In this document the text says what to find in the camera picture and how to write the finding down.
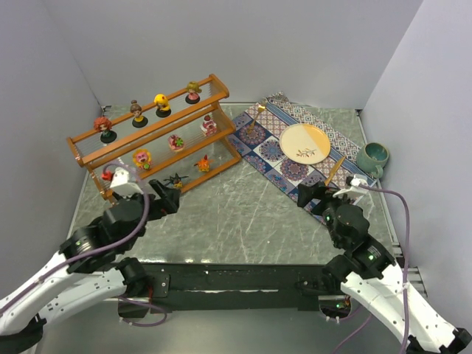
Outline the black dragon toy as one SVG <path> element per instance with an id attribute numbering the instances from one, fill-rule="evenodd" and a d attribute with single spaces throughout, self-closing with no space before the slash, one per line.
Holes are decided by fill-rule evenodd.
<path id="1" fill-rule="evenodd" d="M 180 176 L 178 173 L 175 173 L 164 180 L 164 185 L 180 190 L 184 186 L 184 179 L 186 178 L 189 178 L 189 176 Z"/>

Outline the orange dragon toy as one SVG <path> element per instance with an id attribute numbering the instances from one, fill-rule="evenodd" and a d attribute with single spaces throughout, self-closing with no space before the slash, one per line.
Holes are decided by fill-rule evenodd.
<path id="1" fill-rule="evenodd" d="M 213 163 L 213 160 L 211 160 L 208 155 L 205 155 L 203 158 L 199 159 L 193 166 L 197 167 L 199 172 L 208 173 L 210 171 L 211 163 Z"/>

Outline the pink bear sunflower toy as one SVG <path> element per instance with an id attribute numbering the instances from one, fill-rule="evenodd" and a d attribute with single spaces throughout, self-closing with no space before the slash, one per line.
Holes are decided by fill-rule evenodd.
<path id="1" fill-rule="evenodd" d="M 152 156 L 147 149 L 138 149 L 133 153 L 133 162 L 141 170 L 149 170 L 152 165 Z"/>

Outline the pink bear donut toy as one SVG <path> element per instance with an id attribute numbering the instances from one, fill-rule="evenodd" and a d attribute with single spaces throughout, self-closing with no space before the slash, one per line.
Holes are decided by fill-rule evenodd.
<path id="1" fill-rule="evenodd" d="M 175 134 L 171 135 L 168 138 L 168 144 L 170 146 L 170 149 L 174 152 L 183 150 L 185 147 L 184 140 L 180 136 L 177 136 Z"/>

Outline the pink bear cake toy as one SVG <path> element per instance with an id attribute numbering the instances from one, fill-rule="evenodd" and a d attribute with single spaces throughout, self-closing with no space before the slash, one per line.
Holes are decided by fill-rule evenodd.
<path id="1" fill-rule="evenodd" d="M 210 115 L 205 115 L 201 125 L 201 132 L 204 136 L 211 136 L 218 132 L 218 126 Z"/>

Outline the brown hair yellow figurine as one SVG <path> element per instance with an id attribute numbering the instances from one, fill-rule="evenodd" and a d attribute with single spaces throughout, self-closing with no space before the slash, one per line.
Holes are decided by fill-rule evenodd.
<path id="1" fill-rule="evenodd" d="M 133 115 L 132 126 L 143 128 L 148 124 L 148 118 L 142 115 L 142 107 L 136 100 L 131 101 L 130 113 Z"/>

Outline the red hair green figurine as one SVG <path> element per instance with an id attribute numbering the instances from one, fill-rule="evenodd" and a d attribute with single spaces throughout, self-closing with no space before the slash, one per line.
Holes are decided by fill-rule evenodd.
<path id="1" fill-rule="evenodd" d="M 112 143 L 117 138 L 111 127 L 111 121 L 107 117 L 98 117 L 94 121 L 94 130 L 100 134 L 100 141 L 104 144 Z"/>

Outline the blonde pink dress figurine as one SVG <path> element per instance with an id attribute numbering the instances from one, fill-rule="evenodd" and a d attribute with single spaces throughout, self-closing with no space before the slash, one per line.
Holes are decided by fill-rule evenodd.
<path id="1" fill-rule="evenodd" d="M 188 104 L 196 104 L 200 101 L 201 89 L 197 82 L 191 81 L 186 86 L 187 96 L 185 101 Z"/>

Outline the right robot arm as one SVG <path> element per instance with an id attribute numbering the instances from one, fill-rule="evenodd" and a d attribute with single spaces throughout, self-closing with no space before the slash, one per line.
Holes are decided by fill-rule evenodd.
<path id="1" fill-rule="evenodd" d="M 372 188 L 362 177 L 349 177 L 347 188 L 323 181 L 298 186 L 298 207 L 313 199 L 311 210 L 329 232 L 333 246 L 343 253 L 327 263 L 327 280 L 356 300 L 400 342 L 401 353 L 460 353 L 471 334 L 447 322 L 411 285 L 408 271 L 369 233 L 369 221 L 353 199 Z"/>

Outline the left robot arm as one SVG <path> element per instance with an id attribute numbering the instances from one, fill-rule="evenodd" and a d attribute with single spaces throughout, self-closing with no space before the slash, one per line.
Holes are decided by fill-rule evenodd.
<path id="1" fill-rule="evenodd" d="M 119 195 L 117 202 L 88 226 L 77 229 L 50 261 L 1 300 L 1 352 L 23 353 L 47 327 L 104 299 L 136 296 L 149 287 L 135 257 L 116 258 L 133 248 L 148 221 L 178 211 L 181 192 L 150 181 L 153 193 Z"/>

